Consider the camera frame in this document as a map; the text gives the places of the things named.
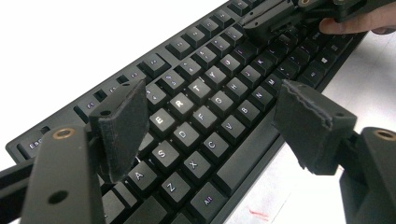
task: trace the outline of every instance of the bolt hole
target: bolt hole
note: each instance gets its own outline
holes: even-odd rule
[[[61,203],[64,199],[67,198],[67,191],[65,190],[60,190],[56,193],[53,193],[51,196],[49,196],[49,203],[50,204],[57,204]]]
[[[110,114],[111,114],[111,111],[108,111],[108,110],[100,112],[100,115],[102,115],[102,116],[107,116],[107,115],[110,115]]]

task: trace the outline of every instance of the black key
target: black key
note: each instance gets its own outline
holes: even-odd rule
[[[218,63],[218,68],[228,77],[234,77],[243,68],[243,65],[238,62],[233,56],[227,54]]]
[[[245,126],[233,115],[224,120],[219,128],[219,133],[233,145],[242,139],[245,131]]]
[[[134,169],[128,174],[131,187],[137,190],[139,194],[148,195],[157,187],[159,177],[157,174],[146,164],[145,161],[139,162]]]
[[[215,164],[224,160],[230,146],[217,133],[212,133],[202,146],[202,152]]]
[[[248,41],[243,44],[236,46],[233,50],[233,56],[238,62],[243,65],[247,65],[256,56],[256,47]]]
[[[184,59],[194,51],[192,46],[181,37],[177,37],[172,40],[172,42],[167,45],[166,48],[171,51],[172,54],[175,55],[175,57],[177,57],[179,60]]]
[[[202,105],[207,100],[210,92],[210,88],[200,78],[193,81],[186,89],[188,97],[198,105]]]
[[[148,98],[148,108],[152,112],[157,111],[168,100],[166,93],[155,84],[146,87],[146,96]]]
[[[134,213],[125,221],[125,223],[164,223],[170,216],[166,207],[163,207],[157,199],[150,196],[143,204],[134,211]]]
[[[221,27],[211,19],[205,19],[200,22],[198,25],[198,29],[200,29],[204,34],[212,38],[213,36],[217,35],[221,31]]]
[[[169,102],[168,108],[175,115],[175,118],[185,120],[192,113],[194,103],[183,93],[179,93]]]
[[[224,88],[224,92],[237,104],[248,95],[248,87],[237,77],[234,77]]]
[[[198,151],[194,151],[181,167],[186,176],[197,186],[209,176],[210,168],[210,163]]]
[[[125,204],[126,207],[133,208],[137,205],[136,197],[125,187],[122,182],[114,186],[114,190],[120,195],[120,200]]]
[[[259,108],[261,112],[266,112],[274,102],[274,96],[261,86],[251,93],[248,99]]]
[[[269,59],[268,54],[260,54],[250,65],[263,77],[266,77],[275,67],[274,61]]]
[[[216,117],[206,106],[201,106],[196,112],[194,112],[191,123],[201,133],[207,134],[215,128],[218,121]]]
[[[249,11],[249,5],[243,0],[233,0],[228,7],[238,16],[245,16]]]
[[[208,69],[212,65],[218,62],[219,57],[212,52],[209,48],[203,47],[198,50],[192,58],[198,62],[204,69]]]
[[[251,128],[260,117],[260,110],[248,100],[244,101],[235,111],[235,116],[245,126]]]
[[[154,148],[151,160],[164,174],[170,174],[181,160],[180,154],[167,141]]]
[[[268,78],[264,80],[262,86],[270,92],[273,96],[277,96],[282,86],[282,80],[274,74],[271,74]]]
[[[232,196],[239,188],[250,170],[279,136],[276,128],[272,125],[274,111],[272,110],[259,123],[230,159],[216,172],[214,181],[228,196]]]
[[[211,111],[225,118],[233,109],[233,101],[224,92],[218,91],[208,102]]]
[[[99,101],[93,97],[92,95],[83,98],[77,103],[77,106],[74,107],[74,111],[79,115],[79,117],[85,122],[88,123],[88,116],[91,112],[99,105]]]
[[[149,117],[151,129],[161,138],[165,138],[176,125],[176,121],[163,108]]]
[[[248,65],[238,75],[241,80],[249,89],[256,88],[263,80],[263,76],[260,75],[254,68]]]
[[[102,200],[106,223],[111,223],[116,221],[117,218],[120,218],[125,206],[117,198],[116,194],[110,190],[102,197]]]
[[[211,17],[211,19],[219,25],[222,29],[225,29],[226,27],[230,26],[233,24],[234,20],[233,18],[225,13],[223,10],[219,10]]]
[[[212,184],[206,183],[191,200],[188,208],[200,223],[209,223],[226,203],[226,198]]]
[[[230,43],[224,40],[221,36],[217,36],[215,39],[210,41],[207,47],[211,49],[220,58],[223,58],[228,53],[233,51],[233,47],[230,45]]]
[[[202,76],[202,79],[211,89],[218,91],[222,88],[222,85],[227,80],[227,76],[216,66],[212,66],[205,72],[205,74]]]
[[[299,76],[298,81],[303,82],[304,84],[316,88],[320,81],[324,78],[325,74],[317,69],[317,66],[308,66],[303,73]]]
[[[143,138],[142,143],[138,149],[138,158],[142,160],[145,158],[153,148],[158,145],[157,140],[151,135],[151,133],[146,133],[145,138]]]
[[[163,60],[158,54],[151,54],[140,64],[140,66],[152,78],[158,77],[171,67],[171,65]]]
[[[176,70],[189,82],[194,81],[203,73],[202,67],[191,58],[181,63]]]
[[[192,27],[186,34],[183,35],[183,38],[195,49],[201,47],[208,39],[208,37],[196,27]]]
[[[186,154],[190,154],[191,151],[198,145],[199,134],[196,132],[190,124],[184,122],[178,127],[172,134],[172,140],[180,147]]]
[[[246,39],[244,35],[241,32],[237,31],[234,27],[230,27],[221,35],[221,37],[223,37],[233,47],[238,46]]]
[[[174,70],[163,76],[158,83],[172,96],[178,94],[186,83],[185,80]]]
[[[191,187],[178,173],[174,172],[163,181],[160,193],[171,205],[180,207],[191,193]]]

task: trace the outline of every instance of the keycap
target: keycap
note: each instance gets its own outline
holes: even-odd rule
[[[174,172],[163,181],[160,193],[172,206],[180,207],[187,200],[191,190],[190,185]]]
[[[163,141],[154,148],[150,157],[164,174],[170,174],[181,160],[180,153],[168,141]]]
[[[204,73],[202,79],[211,89],[218,91],[228,78],[216,66],[212,66]]]
[[[192,198],[188,208],[195,217],[198,217],[200,223],[209,223],[226,200],[212,184],[206,183]]]
[[[158,175],[145,161],[139,162],[136,167],[129,172],[128,177],[127,182],[143,196],[151,193],[159,184]]]
[[[189,82],[194,81],[204,72],[202,67],[192,58],[186,59],[176,68],[176,70],[182,77],[184,77]]]
[[[171,65],[163,60],[158,54],[149,55],[141,64],[139,64],[152,78],[168,70]]]
[[[225,118],[233,109],[233,101],[224,92],[218,91],[208,102],[211,111]]]
[[[260,117],[260,110],[256,108],[251,102],[245,100],[238,108],[235,110],[235,116],[240,120],[245,126],[252,127],[256,124]]]
[[[195,131],[189,123],[184,122],[172,134],[172,140],[186,154],[190,154],[198,145],[200,135]]]
[[[210,175],[211,165],[198,151],[194,151],[181,169],[192,183],[199,186]]]
[[[216,172],[214,181],[228,195],[239,188],[257,161],[278,137],[272,126],[274,109],[259,123],[249,137],[241,144],[224,165]]]
[[[219,133],[231,144],[237,144],[246,132],[245,126],[233,115],[221,123]]]
[[[215,164],[219,164],[227,155],[230,146],[217,133],[212,133],[203,143],[202,152]]]
[[[202,105],[211,92],[212,90],[200,78],[193,81],[186,89],[188,97],[198,105]]]
[[[206,106],[201,106],[191,118],[191,123],[201,133],[207,134],[211,132],[218,121],[218,117],[213,114]]]
[[[166,48],[172,52],[179,60],[184,59],[194,51],[194,48],[181,37],[177,37],[171,41]]]
[[[149,117],[151,129],[164,139],[175,127],[176,121],[163,108]]]
[[[261,112],[266,112],[274,102],[274,96],[259,86],[248,97],[249,101],[253,103]]]
[[[168,108],[175,115],[175,118],[185,120],[190,116],[195,105],[183,93],[179,93],[169,102]]]
[[[185,39],[193,48],[198,49],[201,47],[208,37],[198,28],[192,27],[186,34],[183,35],[183,39]]]
[[[231,18],[230,15],[228,15],[226,12],[224,12],[223,10],[219,10],[217,11],[212,17],[211,19],[219,25],[219,27],[221,27],[222,29],[230,26],[231,24],[233,24],[234,20],[233,18]]]
[[[166,92],[168,92],[171,96],[175,96],[186,84],[186,81],[174,70],[166,73],[160,80],[158,80],[160,86],[162,86]]]
[[[160,224],[168,219],[170,213],[168,208],[164,207],[159,201],[150,196],[143,204],[138,207],[132,215],[125,221],[125,223],[150,223],[150,224]]]

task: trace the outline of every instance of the keyboard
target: keyboard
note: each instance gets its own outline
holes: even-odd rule
[[[271,125],[281,80],[322,91],[364,37],[323,35],[313,23],[253,43],[237,23],[260,2],[214,9],[12,140],[8,153],[34,158],[44,133],[86,124],[120,84],[145,79],[150,130],[129,176],[101,182],[106,221],[223,222],[284,143]]]

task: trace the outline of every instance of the key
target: key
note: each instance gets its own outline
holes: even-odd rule
[[[245,134],[245,126],[237,120],[233,115],[228,117],[221,123],[219,133],[233,145],[238,143]]]
[[[209,70],[205,72],[205,74],[202,76],[202,79],[211,89],[218,91],[227,81],[227,76],[223,72],[221,72],[216,66],[212,66]]]
[[[212,184],[206,183],[189,203],[189,210],[200,223],[209,223],[226,203],[226,198]]]
[[[160,224],[164,223],[166,219],[170,216],[167,208],[162,206],[154,196],[150,196],[147,200],[143,202],[140,207],[132,213],[132,215],[125,221],[127,224],[134,223],[150,223],[150,224]]]
[[[178,147],[186,152],[186,154],[190,154],[198,145],[199,138],[200,135],[198,132],[196,132],[187,122],[180,125],[172,134],[172,140]]]
[[[159,177],[147,165],[145,161],[139,162],[134,169],[128,174],[127,182],[131,187],[137,190],[139,194],[146,196],[157,187]]]
[[[235,116],[245,126],[251,128],[260,117],[260,110],[251,102],[245,100],[235,111]]]
[[[233,77],[242,70],[243,66],[233,56],[227,54],[218,63],[218,68],[228,77]]]
[[[248,95],[248,87],[237,77],[234,77],[224,88],[224,92],[237,104]]]
[[[154,112],[161,108],[167,101],[168,96],[156,84],[146,87],[146,96],[148,98],[148,108]]]
[[[174,172],[163,181],[160,193],[171,205],[180,207],[191,194],[191,187],[178,173]]]
[[[194,81],[203,73],[202,67],[191,58],[186,59],[176,70],[189,82]]]
[[[214,115],[206,106],[201,106],[192,116],[191,123],[201,133],[207,134],[215,128],[218,117]]]
[[[152,78],[168,70],[171,65],[163,60],[158,54],[149,55],[141,64],[139,64]]]
[[[194,109],[194,103],[183,93],[179,93],[168,104],[169,110],[179,120],[185,120],[190,116]]]
[[[262,113],[265,113],[274,102],[274,96],[261,86],[251,93],[248,99],[259,108]]]
[[[208,37],[196,27],[192,27],[186,34],[183,35],[185,39],[193,48],[198,49],[201,47]]]
[[[209,97],[211,90],[200,78],[197,78],[186,89],[186,93],[196,104],[202,105]]]
[[[172,40],[172,42],[167,45],[166,48],[171,51],[171,53],[175,55],[175,57],[177,57],[179,60],[184,59],[194,51],[192,46],[181,37],[177,37]]]
[[[197,186],[209,176],[210,168],[210,163],[198,151],[194,151],[181,167],[186,176]]]
[[[225,118],[233,109],[233,101],[222,91],[218,91],[208,102],[210,110]]]
[[[151,129],[164,139],[175,127],[176,121],[163,108],[149,117]]]
[[[150,156],[164,174],[170,174],[181,160],[180,154],[167,141],[154,148]]]
[[[216,172],[214,181],[228,195],[239,188],[257,161],[267,152],[268,148],[279,136],[272,126],[274,109],[259,123],[239,148],[224,165]]]
[[[171,96],[178,94],[186,83],[184,79],[174,70],[168,72],[164,77],[158,80],[162,86]]]
[[[217,133],[212,133],[202,146],[202,152],[215,164],[222,162],[230,146]]]

